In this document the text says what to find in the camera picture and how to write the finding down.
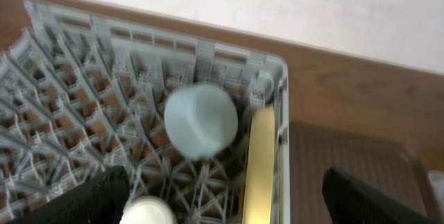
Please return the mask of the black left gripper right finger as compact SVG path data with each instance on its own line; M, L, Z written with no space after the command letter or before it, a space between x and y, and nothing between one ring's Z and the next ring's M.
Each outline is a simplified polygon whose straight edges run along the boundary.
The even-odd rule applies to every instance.
M382 192L331 167L323 176L323 200L333 224L434 224Z

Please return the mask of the yellow plate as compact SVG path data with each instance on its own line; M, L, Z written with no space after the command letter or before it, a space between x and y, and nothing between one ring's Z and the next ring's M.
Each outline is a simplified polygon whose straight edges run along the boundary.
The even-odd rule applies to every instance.
M269 224L273 199L275 156L275 115L271 107L257 111L252 118L243 224Z

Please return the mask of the white cup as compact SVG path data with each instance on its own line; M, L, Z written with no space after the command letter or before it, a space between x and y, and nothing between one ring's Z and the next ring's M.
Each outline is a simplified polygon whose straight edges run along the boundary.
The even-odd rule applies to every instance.
M155 196L144 196L126 206L120 224L177 224L170 206Z

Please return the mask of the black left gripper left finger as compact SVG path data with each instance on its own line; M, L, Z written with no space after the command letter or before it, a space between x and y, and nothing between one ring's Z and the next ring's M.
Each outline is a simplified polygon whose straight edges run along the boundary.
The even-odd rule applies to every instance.
M10 224L119 224L129 199L123 166L113 166Z

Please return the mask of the light blue bowl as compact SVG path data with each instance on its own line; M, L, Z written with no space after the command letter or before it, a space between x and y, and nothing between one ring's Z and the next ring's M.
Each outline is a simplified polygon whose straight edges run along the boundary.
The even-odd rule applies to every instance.
M239 124L237 109L221 87L211 84L182 87L166 101L167 136L187 159L213 157L234 141Z

